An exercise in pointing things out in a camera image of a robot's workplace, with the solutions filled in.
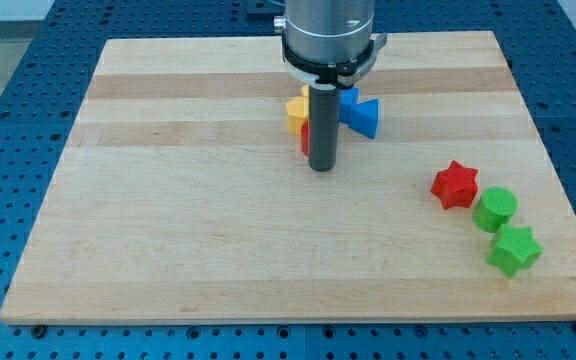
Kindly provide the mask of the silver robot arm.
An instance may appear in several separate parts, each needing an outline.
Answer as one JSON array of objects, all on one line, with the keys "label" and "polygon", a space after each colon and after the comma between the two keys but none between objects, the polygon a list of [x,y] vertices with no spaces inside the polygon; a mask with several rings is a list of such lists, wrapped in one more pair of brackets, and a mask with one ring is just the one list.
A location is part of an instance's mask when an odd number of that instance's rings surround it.
[{"label": "silver robot arm", "polygon": [[374,67],[388,35],[373,33],[373,0],[286,0],[273,19],[289,74],[319,90],[346,90]]}]

